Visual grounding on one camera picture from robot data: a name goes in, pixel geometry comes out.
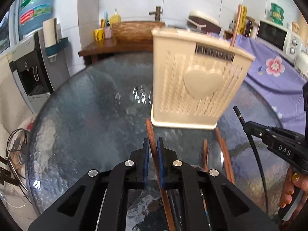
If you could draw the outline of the brown chopstick under spoons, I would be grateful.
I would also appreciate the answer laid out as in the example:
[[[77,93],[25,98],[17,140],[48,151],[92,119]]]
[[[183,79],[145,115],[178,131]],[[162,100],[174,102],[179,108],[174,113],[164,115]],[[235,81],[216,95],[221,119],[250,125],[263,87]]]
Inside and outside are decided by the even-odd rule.
[[[207,172],[209,170],[207,164],[207,155],[208,155],[208,142],[206,139],[203,141],[203,162],[204,162],[204,170]]]

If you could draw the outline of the white electric kettle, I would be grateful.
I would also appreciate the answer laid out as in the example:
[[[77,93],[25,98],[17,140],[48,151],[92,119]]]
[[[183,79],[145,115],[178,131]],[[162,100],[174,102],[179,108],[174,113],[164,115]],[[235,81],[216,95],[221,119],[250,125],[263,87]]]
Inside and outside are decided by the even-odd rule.
[[[295,70],[306,80],[308,80],[308,54],[306,51],[301,51],[295,58]]]

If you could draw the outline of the wooden wash basin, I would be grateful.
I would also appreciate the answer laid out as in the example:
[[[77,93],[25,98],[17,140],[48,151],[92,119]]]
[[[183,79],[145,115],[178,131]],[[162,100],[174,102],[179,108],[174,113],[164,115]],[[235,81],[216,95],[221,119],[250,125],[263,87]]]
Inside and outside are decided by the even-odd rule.
[[[160,21],[123,21],[112,25],[113,35],[120,41],[150,41],[153,40],[151,30],[164,27]]]

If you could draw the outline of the yellow soap bottle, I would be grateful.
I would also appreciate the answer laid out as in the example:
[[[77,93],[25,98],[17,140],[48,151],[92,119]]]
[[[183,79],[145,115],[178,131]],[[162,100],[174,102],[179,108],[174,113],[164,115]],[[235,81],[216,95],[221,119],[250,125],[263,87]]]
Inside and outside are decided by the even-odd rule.
[[[115,8],[114,9],[115,12],[114,14],[110,17],[110,20],[109,20],[109,23],[110,23],[110,26],[113,27],[113,25],[115,23],[120,23],[121,22],[121,16],[120,14],[118,13],[117,9]]]

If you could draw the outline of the brown white rice cooker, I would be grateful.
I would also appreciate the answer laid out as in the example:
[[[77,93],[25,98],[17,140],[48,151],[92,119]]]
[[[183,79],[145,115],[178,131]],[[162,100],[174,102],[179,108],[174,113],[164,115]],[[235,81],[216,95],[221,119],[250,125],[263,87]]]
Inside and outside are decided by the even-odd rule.
[[[189,16],[185,19],[189,27],[196,28],[204,33],[220,34],[221,32],[219,21],[199,10],[191,10]]]

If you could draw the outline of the paper cup dispenser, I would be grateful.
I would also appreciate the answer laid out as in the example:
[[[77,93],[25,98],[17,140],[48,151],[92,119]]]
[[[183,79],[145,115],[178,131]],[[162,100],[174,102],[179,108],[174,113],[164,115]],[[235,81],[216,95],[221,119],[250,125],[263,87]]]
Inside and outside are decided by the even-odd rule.
[[[58,53],[68,47],[68,38],[57,36],[57,19],[51,18],[43,22],[45,53],[50,62],[56,61]]]

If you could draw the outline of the yellow package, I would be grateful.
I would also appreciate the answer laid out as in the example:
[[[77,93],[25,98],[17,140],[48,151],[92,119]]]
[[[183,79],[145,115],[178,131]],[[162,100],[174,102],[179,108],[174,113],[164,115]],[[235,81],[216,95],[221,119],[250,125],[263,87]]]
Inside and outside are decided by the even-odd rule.
[[[243,35],[245,32],[245,27],[246,27],[247,7],[244,5],[241,5],[241,8],[242,10],[241,10],[241,15],[240,15],[238,33]]]

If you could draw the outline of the round glass table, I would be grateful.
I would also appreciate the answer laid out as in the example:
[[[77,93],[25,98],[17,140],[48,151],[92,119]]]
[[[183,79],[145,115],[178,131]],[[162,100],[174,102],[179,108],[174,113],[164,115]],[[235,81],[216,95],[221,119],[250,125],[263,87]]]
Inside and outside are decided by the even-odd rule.
[[[142,147],[151,113],[152,67],[151,53],[117,55],[75,74],[48,99],[29,141],[27,185],[36,214],[89,170],[108,171]],[[218,128],[236,186],[276,221],[288,164],[255,139],[262,180],[243,129]]]

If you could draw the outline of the green stacked containers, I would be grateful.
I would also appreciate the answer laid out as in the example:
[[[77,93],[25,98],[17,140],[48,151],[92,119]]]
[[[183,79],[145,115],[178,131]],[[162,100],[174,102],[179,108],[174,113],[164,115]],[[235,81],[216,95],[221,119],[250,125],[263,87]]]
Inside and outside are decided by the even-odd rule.
[[[270,20],[273,23],[277,23],[282,26],[284,20],[284,10],[275,3],[271,3],[270,6]]]

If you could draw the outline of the yellow mug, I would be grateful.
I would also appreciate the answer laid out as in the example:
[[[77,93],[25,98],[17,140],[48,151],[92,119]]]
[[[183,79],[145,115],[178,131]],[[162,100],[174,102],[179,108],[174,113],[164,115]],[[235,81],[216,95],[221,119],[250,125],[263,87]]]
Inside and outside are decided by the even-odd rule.
[[[102,41],[104,39],[104,28],[95,29],[94,36],[96,41]]]

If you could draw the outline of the white black water dispenser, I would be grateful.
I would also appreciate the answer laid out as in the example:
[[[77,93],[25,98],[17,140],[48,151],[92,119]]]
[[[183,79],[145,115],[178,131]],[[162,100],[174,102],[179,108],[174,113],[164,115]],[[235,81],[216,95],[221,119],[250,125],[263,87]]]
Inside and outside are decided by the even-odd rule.
[[[19,42],[11,52],[9,66],[15,83],[31,112],[37,114],[52,93],[70,78],[65,51],[48,58],[43,30]]]

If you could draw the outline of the bronze faucet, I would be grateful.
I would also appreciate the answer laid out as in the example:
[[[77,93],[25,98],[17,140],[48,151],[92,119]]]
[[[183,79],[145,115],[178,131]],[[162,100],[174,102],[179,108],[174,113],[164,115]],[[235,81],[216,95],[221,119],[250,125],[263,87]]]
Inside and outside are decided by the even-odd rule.
[[[148,14],[149,15],[154,15],[155,16],[155,21],[160,21],[161,7],[160,6],[156,6],[155,11],[149,12]]]

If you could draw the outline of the white microwave oven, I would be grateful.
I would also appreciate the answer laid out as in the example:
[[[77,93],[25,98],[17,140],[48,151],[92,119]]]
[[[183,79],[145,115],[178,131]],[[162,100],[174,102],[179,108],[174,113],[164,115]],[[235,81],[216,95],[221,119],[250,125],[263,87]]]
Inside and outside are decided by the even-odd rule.
[[[303,47],[302,39],[298,34],[268,20],[260,21],[256,40],[275,50],[291,65],[294,65]]]

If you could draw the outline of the beige cloth cover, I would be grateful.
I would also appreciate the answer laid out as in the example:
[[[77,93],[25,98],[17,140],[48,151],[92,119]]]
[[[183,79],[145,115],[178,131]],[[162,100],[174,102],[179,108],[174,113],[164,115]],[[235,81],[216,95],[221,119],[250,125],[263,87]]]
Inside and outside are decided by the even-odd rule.
[[[33,116],[24,102],[14,81],[7,54],[1,55],[1,157],[6,157],[8,137],[26,119]],[[35,220],[32,205],[20,192],[9,184],[1,185],[1,200],[14,221],[22,230],[27,230]]]

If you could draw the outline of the small steel spoon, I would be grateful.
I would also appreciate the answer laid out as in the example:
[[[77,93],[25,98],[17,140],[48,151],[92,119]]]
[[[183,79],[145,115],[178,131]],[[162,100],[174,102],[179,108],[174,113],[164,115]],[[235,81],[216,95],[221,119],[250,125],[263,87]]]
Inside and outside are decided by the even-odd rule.
[[[218,141],[213,141],[208,148],[207,165],[209,169],[216,169],[220,172],[223,169],[224,156]]]

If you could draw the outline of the brown wooden chopstick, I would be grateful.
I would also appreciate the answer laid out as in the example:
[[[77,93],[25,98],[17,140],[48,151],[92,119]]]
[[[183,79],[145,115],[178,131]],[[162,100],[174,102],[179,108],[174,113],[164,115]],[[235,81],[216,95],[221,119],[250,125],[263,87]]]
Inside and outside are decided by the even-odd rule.
[[[239,25],[240,25],[241,12],[242,12],[242,5],[239,4],[238,5],[238,12],[237,12],[237,15],[236,15],[236,21],[235,21],[235,25],[234,25],[234,30],[233,30],[233,36],[232,36],[231,43],[230,43],[231,48],[233,48],[234,45],[235,45],[236,36],[237,36],[238,28],[239,28]]]
[[[146,131],[147,131],[147,135],[148,135],[148,139],[149,139],[149,143],[150,143],[152,159],[153,159],[153,163],[154,163],[154,167],[155,167],[155,173],[156,173],[156,176],[157,176],[159,190],[160,190],[162,203],[163,203],[163,207],[164,207],[164,212],[165,212],[167,223],[168,223],[168,228],[171,231],[176,231],[175,224],[174,224],[174,221],[173,221],[172,212],[171,212],[168,194],[162,188],[162,186],[160,184],[159,158],[158,158],[157,146],[156,146],[156,141],[155,141],[155,134],[154,134],[154,131],[153,131],[153,125],[152,125],[151,119],[147,118],[145,120],[145,124],[146,124]]]
[[[233,173],[233,167],[232,167],[232,163],[231,163],[230,154],[229,154],[229,151],[228,151],[228,148],[227,148],[226,141],[221,136],[218,126],[215,128],[215,134],[216,134],[218,143],[220,145],[220,148],[222,150],[226,177],[228,178],[228,180],[231,181],[231,183],[235,184],[235,177],[234,177],[234,173]]]

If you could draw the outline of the cream perforated utensil holder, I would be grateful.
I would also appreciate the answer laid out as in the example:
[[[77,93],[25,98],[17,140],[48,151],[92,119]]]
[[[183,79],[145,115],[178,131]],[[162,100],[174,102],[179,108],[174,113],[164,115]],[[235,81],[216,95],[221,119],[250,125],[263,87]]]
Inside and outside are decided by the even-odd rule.
[[[153,36],[151,122],[213,130],[255,57],[212,35],[158,27]]]

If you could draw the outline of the purple floral cloth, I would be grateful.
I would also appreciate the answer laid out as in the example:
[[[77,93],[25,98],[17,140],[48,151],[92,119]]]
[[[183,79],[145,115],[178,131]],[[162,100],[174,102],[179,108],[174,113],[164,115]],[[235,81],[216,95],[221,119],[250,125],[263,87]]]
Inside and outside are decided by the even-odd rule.
[[[306,119],[302,87],[306,80],[276,51],[255,39],[238,35],[235,44],[254,55],[255,61],[218,126],[242,130],[232,109],[237,106],[246,121],[303,134]]]

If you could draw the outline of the dark sauce bottle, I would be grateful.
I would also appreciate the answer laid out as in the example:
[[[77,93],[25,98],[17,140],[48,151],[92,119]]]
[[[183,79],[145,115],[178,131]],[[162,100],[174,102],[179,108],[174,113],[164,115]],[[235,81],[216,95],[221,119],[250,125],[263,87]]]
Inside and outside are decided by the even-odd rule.
[[[253,22],[251,20],[247,21],[246,27],[245,27],[245,37],[250,37],[251,31],[253,30]]]

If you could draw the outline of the blue water jug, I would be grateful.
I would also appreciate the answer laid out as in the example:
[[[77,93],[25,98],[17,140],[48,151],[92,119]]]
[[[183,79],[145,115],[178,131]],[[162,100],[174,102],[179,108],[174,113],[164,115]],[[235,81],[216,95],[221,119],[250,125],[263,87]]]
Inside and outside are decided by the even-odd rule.
[[[54,0],[20,0],[18,10],[19,36],[43,27],[43,22],[53,17]]]

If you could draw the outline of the wooden basin counter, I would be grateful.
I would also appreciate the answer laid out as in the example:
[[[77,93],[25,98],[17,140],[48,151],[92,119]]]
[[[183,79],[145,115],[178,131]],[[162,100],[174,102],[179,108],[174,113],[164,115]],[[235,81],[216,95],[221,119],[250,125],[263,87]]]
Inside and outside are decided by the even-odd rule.
[[[84,59],[85,65],[88,67],[115,54],[152,51],[153,40],[122,41],[111,38],[90,43],[78,52],[78,56]]]

